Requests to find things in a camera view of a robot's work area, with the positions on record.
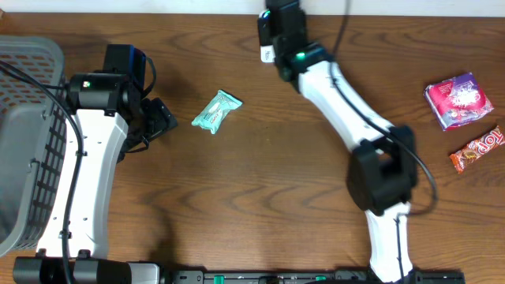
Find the teal flushable wipes pack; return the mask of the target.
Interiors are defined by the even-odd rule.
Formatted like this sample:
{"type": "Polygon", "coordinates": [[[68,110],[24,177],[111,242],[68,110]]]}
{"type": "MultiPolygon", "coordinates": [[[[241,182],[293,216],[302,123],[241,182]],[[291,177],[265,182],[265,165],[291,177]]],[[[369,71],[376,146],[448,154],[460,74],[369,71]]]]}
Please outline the teal flushable wipes pack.
{"type": "Polygon", "coordinates": [[[191,125],[215,135],[226,116],[242,104],[240,99],[219,89],[210,103],[193,119],[191,125]]]}

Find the pink purple pad package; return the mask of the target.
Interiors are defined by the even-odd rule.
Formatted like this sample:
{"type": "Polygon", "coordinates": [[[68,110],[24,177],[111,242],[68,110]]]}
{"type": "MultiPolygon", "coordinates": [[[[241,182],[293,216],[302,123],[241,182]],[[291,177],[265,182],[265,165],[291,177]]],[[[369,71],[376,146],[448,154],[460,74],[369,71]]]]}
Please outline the pink purple pad package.
{"type": "Polygon", "coordinates": [[[478,121],[494,110],[472,73],[430,84],[424,97],[443,131],[478,121]]]}

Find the orange red snack bar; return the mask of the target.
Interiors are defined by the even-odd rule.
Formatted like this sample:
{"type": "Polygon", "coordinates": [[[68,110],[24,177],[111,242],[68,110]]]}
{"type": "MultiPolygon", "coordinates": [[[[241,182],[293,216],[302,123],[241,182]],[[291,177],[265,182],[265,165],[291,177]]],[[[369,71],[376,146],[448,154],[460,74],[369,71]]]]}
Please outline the orange red snack bar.
{"type": "Polygon", "coordinates": [[[504,132],[497,125],[480,138],[470,141],[463,148],[451,154],[449,158],[457,172],[462,174],[468,165],[502,145],[504,145],[504,132]]]}

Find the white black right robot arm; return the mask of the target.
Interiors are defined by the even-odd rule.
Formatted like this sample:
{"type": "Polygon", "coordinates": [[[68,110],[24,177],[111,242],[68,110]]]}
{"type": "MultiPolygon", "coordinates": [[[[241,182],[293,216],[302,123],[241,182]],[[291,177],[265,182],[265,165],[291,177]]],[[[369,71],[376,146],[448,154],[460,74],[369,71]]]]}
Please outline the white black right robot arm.
{"type": "Polygon", "coordinates": [[[257,23],[260,45],[271,48],[263,62],[274,63],[281,79],[319,109],[350,152],[346,187],[367,218],[372,273],[383,283],[410,281],[413,132],[380,117],[345,79],[334,56],[309,40],[300,2],[267,0],[257,23]]]}

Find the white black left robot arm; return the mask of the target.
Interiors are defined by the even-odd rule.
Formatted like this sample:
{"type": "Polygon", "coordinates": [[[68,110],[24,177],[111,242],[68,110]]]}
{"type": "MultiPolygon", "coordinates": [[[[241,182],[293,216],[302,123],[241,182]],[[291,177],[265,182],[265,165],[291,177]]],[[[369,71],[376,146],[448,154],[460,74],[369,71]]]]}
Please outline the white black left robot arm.
{"type": "Polygon", "coordinates": [[[78,73],[59,104],[65,116],[62,172],[36,254],[16,258],[16,283],[168,283],[153,262],[109,260],[107,219],[116,166],[177,126],[159,98],[149,99],[153,61],[128,44],[107,46],[103,67],[78,73]]]}

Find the white barcode scanner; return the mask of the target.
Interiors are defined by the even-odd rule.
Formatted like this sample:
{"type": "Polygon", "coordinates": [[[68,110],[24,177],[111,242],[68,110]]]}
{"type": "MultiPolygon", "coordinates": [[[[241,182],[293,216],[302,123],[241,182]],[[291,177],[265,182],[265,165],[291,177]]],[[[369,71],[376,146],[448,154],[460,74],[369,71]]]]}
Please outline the white barcode scanner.
{"type": "MultiPolygon", "coordinates": [[[[271,16],[271,11],[266,9],[260,13],[259,16],[271,16]]],[[[273,63],[275,60],[275,52],[273,44],[271,46],[260,46],[260,59],[263,63],[273,63]]]]}

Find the grey plastic basket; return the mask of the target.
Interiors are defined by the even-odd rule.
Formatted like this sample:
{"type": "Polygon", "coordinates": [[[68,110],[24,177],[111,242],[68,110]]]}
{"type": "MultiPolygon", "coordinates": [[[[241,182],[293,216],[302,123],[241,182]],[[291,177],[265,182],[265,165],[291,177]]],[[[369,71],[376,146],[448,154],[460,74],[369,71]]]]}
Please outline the grey plastic basket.
{"type": "MultiPolygon", "coordinates": [[[[61,98],[65,59],[40,37],[4,35],[1,60],[61,98]]],[[[65,117],[37,87],[1,75],[1,254],[33,249],[50,219],[65,154],[65,117]]]]}

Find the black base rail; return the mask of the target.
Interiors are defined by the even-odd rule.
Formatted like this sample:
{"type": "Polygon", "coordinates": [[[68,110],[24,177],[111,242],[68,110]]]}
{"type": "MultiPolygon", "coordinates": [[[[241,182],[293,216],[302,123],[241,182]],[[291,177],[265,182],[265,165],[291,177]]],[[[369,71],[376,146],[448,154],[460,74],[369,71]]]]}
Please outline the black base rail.
{"type": "MultiPolygon", "coordinates": [[[[369,269],[336,271],[168,271],[160,284],[380,284],[382,281],[369,269]]],[[[411,271],[399,280],[406,284],[465,284],[460,271],[411,271]]]]}

